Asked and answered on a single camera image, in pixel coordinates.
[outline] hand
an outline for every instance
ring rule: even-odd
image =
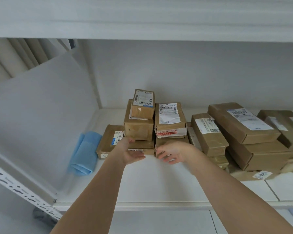
[[[188,161],[189,154],[192,154],[189,153],[191,149],[195,149],[195,147],[185,142],[173,140],[155,148],[157,158],[164,158],[163,161],[169,164]]]
[[[126,165],[131,164],[133,162],[140,161],[145,158],[143,152],[128,151],[129,143],[133,143],[133,142],[135,142],[133,138],[123,137],[114,148],[123,155],[123,161]]]

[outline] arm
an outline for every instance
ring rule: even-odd
[[[156,154],[169,164],[188,164],[229,234],[293,234],[293,227],[275,209],[193,145],[167,143]]]
[[[119,186],[127,164],[145,158],[138,151],[128,151],[133,139],[124,137],[110,152],[98,173],[50,234],[108,233],[113,218]]]

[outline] forearm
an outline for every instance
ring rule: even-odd
[[[293,233],[293,227],[241,182],[191,148],[188,165],[229,234]]]
[[[113,150],[51,234],[108,233],[125,162]]]

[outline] blue cloth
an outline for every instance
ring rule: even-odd
[[[98,159],[96,149],[101,138],[102,135],[93,131],[79,136],[70,160],[70,167],[73,168],[76,175],[85,176],[93,173]]]

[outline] stack of packages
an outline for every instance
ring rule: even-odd
[[[229,144],[208,113],[192,115],[188,137],[190,143],[202,150],[214,164],[222,169],[228,166],[225,152]]]
[[[293,112],[261,110],[257,116],[268,125],[279,130],[281,135],[278,137],[278,141],[293,152]],[[293,172],[293,157],[290,157],[287,164],[281,169],[281,173],[287,172]]]
[[[135,90],[134,99],[129,99],[123,125],[108,125],[97,148],[100,159],[105,159],[123,136],[136,141],[128,150],[154,154],[155,94],[148,90]]]
[[[208,113],[229,143],[227,171],[239,181],[278,175],[293,153],[278,139],[281,133],[237,103],[209,105]]]
[[[170,140],[189,143],[187,123],[181,103],[155,104],[154,131],[156,147]]]

